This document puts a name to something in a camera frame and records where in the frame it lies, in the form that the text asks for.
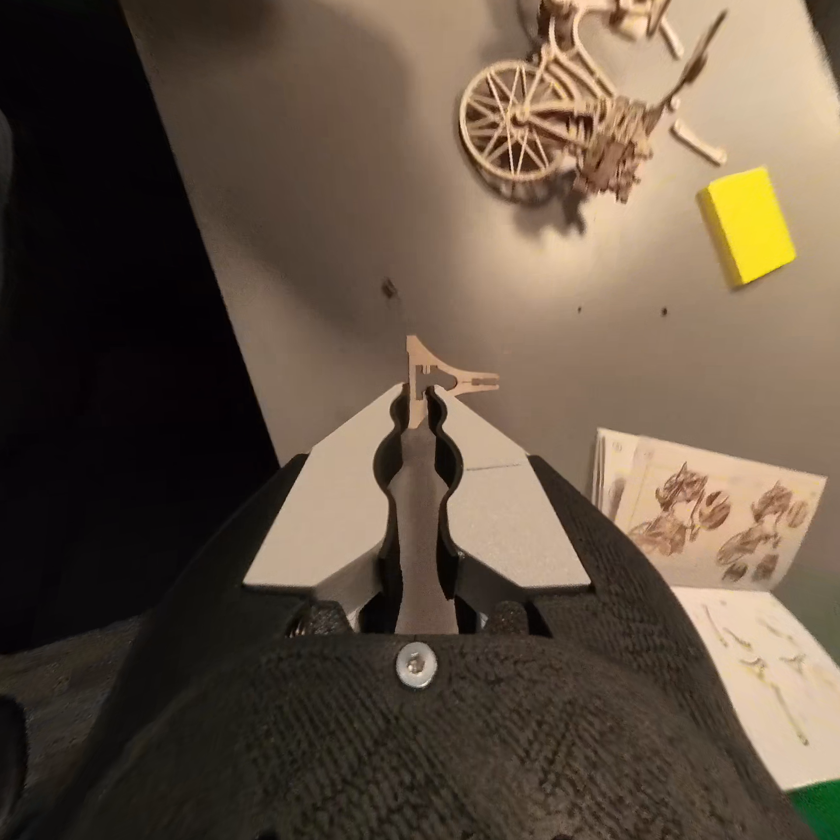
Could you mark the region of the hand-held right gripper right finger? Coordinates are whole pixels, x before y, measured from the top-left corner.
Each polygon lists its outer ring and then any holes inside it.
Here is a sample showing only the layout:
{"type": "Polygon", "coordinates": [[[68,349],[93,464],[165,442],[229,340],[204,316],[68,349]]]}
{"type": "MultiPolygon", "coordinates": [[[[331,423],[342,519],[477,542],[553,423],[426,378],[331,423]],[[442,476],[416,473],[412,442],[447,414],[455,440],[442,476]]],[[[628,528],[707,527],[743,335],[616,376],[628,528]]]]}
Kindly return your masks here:
{"type": "Polygon", "coordinates": [[[434,467],[446,485],[437,576],[458,631],[477,633],[502,602],[578,595],[592,580],[529,453],[440,385],[426,391],[434,467]]]}

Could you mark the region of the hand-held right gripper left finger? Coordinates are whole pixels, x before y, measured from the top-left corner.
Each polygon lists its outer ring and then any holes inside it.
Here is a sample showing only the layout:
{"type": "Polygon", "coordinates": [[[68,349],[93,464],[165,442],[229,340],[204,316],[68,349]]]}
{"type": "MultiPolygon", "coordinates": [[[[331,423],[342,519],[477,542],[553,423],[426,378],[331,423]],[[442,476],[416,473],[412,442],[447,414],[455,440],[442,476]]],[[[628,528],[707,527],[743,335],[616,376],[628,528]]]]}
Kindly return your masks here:
{"type": "Polygon", "coordinates": [[[403,384],[317,443],[243,581],[256,592],[336,602],[367,633],[392,633],[403,601],[396,502],[403,384]]]}

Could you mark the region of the small wooden model part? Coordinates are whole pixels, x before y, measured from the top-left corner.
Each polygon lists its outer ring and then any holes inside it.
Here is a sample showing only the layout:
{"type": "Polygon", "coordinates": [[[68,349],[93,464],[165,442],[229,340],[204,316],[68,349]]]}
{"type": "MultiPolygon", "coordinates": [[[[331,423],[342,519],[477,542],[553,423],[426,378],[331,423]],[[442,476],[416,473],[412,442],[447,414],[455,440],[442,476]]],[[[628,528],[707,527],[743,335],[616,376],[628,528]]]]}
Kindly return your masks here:
{"type": "Polygon", "coordinates": [[[465,371],[440,360],[415,335],[406,336],[406,357],[408,375],[408,429],[417,429],[427,416],[426,398],[418,384],[418,376],[443,373],[454,380],[452,387],[445,389],[452,397],[472,393],[495,392],[499,390],[499,374],[465,371]]]}

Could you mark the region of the wooden bicycle model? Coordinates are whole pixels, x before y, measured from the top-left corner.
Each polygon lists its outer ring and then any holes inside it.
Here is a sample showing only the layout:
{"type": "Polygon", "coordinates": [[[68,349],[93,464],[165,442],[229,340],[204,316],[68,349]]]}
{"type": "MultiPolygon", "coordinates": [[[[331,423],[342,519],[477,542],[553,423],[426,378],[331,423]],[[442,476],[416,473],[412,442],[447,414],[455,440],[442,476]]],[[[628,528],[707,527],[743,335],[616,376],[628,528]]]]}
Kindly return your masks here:
{"type": "Polygon", "coordinates": [[[458,107],[461,143],[476,171],[499,194],[540,203],[562,172],[582,196],[613,194],[619,203],[639,183],[654,154],[665,111],[705,69],[722,10],[699,38],[675,85],[655,103],[619,92],[581,39],[597,16],[612,27],[641,25],[651,39],[665,28],[671,2],[541,2],[538,44],[525,59],[505,59],[477,73],[458,107]]]}

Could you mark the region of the open instruction booklet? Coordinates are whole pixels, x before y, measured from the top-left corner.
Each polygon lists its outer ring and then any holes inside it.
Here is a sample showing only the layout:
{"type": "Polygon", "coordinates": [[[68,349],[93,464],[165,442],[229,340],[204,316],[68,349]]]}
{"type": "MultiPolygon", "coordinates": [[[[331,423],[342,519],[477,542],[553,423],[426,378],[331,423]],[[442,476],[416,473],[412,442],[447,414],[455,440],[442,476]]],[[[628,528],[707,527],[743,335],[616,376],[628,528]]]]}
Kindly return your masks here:
{"type": "Polygon", "coordinates": [[[838,781],[838,664],[775,597],[824,476],[599,427],[591,499],[675,594],[784,791],[838,781]]]}

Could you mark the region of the yellow rectangular block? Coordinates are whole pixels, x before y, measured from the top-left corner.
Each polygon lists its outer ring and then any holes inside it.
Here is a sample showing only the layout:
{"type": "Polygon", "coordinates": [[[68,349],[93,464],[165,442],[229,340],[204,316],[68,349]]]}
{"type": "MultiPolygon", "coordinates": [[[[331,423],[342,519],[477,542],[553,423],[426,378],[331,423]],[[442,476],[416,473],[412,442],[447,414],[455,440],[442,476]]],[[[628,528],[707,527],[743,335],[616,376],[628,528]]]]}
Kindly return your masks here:
{"type": "Polygon", "coordinates": [[[795,261],[795,244],[765,166],[718,178],[699,190],[696,201],[731,289],[795,261]]]}

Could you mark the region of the green mat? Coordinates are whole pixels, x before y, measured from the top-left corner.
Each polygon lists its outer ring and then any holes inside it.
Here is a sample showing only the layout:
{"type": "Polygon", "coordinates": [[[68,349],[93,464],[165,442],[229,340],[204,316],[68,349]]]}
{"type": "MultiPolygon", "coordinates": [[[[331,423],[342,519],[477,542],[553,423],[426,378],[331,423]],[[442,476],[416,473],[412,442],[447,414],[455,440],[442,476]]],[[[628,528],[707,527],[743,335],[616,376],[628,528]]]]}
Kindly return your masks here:
{"type": "Polygon", "coordinates": [[[838,782],[838,664],[839,581],[838,573],[793,570],[777,589],[779,600],[814,638],[811,652],[822,649],[806,662],[814,689],[816,708],[806,722],[809,739],[817,750],[815,768],[800,772],[801,780],[790,783],[789,797],[816,838],[839,838],[838,782]]]}

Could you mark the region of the bone-shaped loose wooden part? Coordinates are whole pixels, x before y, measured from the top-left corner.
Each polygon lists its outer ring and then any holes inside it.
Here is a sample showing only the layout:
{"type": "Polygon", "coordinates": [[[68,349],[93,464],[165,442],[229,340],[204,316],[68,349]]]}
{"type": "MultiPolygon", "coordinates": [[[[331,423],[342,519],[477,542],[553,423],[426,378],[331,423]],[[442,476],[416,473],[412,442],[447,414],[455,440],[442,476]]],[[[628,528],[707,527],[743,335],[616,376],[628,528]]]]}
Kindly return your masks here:
{"type": "Polygon", "coordinates": [[[724,149],[701,139],[682,120],[675,120],[670,132],[678,142],[712,165],[722,167],[728,162],[728,154],[724,149]]]}

